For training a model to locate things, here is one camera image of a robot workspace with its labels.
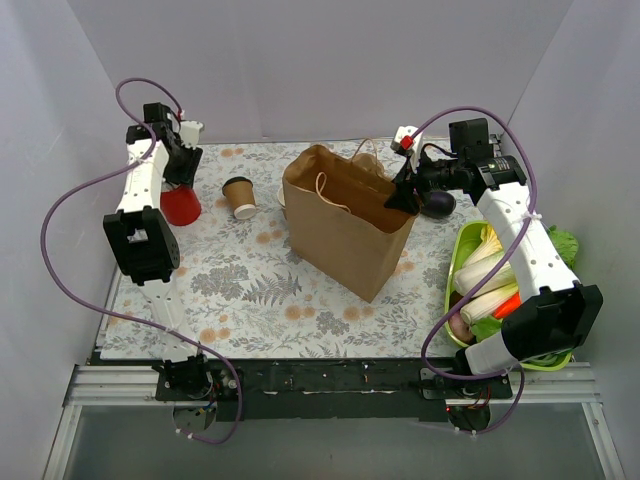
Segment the brown paper bag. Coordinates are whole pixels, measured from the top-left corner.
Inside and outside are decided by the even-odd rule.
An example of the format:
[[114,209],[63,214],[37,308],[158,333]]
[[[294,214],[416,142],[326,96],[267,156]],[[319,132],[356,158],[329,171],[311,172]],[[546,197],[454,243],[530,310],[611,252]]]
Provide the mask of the brown paper bag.
[[376,154],[345,159],[323,145],[284,170],[289,241],[302,259],[371,302],[394,273],[416,217],[389,209],[395,185]]

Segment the brown paper coffee cup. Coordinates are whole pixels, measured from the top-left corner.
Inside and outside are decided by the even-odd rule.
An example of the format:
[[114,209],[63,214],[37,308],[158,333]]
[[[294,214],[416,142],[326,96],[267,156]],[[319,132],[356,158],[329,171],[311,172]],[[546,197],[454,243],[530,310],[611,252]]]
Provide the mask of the brown paper coffee cup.
[[277,192],[277,200],[278,200],[278,202],[279,202],[280,206],[281,206],[283,209],[285,209],[285,208],[286,208],[286,204],[285,204],[284,188],[283,188],[283,187],[280,187],[280,188],[278,189],[278,192]]

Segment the black coffee cup lid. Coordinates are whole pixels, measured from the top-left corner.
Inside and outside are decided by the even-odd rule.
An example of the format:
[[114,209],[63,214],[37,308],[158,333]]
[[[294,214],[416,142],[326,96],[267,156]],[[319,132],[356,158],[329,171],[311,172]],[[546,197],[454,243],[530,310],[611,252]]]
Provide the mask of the black coffee cup lid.
[[244,176],[236,176],[236,177],[229,178],[229,179],[228,179],[228,180],[223,184],[222,189],[224,190],[226,187],[228,187],[228,186],[230,186],[230,185],[232,185],[232,184],[234,184],[234,183],[238,183],[238,182],[247,182],[247,183],[249,183],[249,184],[253,185],[252,181],[251,181],[251,180],[249,180],[248,178],[246,178],[246,177],[244,177]]

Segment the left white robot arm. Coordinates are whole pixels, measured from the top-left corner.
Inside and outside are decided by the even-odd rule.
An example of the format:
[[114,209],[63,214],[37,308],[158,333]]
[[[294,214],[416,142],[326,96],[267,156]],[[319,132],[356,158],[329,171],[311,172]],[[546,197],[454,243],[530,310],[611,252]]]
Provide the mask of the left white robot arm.
[[193,183],[203,151],[204,126],[182,121],[162,103],[143,107],[143,122],[128,128],[132,166],[121,201],[103,219],[103,228],[123,275],[141,291],[164,337],[162,363],[166,388],[193,400],[213,386],[205,355],[188,343],[188,325],[175,271],[180,249],[172,231],[193,223],[201,213]]

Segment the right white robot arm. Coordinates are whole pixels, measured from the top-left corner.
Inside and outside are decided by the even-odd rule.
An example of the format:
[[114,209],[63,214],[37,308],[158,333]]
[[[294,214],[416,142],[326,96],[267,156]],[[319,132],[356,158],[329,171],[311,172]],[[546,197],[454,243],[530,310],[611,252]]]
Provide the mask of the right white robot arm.
[[391,142],[405,163],[396,174],[388,208],[416,214],[434,191],[467,194],[493,227],[515,274],[521,304],[501,330],[461,349],[448,378],[464,397],[475,397],[489,378],[533,357],[574,350],[585,343],[603,305],[595,285],[583,285],[556,251],[536,213],[537,184],[524,153],[499,156],[489,140],[488,111],[449,126],[450,160],[423,153],[423,128],[401,126]]

